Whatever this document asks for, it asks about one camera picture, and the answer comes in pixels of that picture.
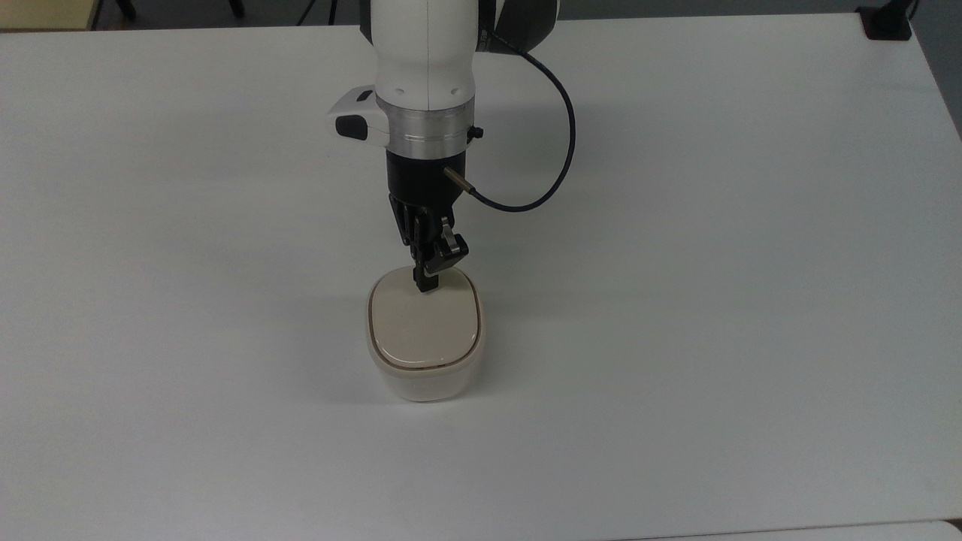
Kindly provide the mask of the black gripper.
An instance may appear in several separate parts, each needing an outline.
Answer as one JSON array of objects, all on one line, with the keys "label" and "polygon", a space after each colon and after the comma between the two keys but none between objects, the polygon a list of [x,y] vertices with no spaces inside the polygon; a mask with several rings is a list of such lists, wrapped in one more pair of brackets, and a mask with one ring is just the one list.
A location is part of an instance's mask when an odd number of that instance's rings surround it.
[{"label": "black gripper", "polygon": [[[387,151],[389,204],[402,243],[413,258],[413,283],[420,292],[439,287],[439,277],[470,253],[466,240],[453,231],[453,206],[463,189],[451,181],[444,169],[466,172],[466,153],[444,159],[422,160]],[[437,233],[435,216],[440,218]]]}]

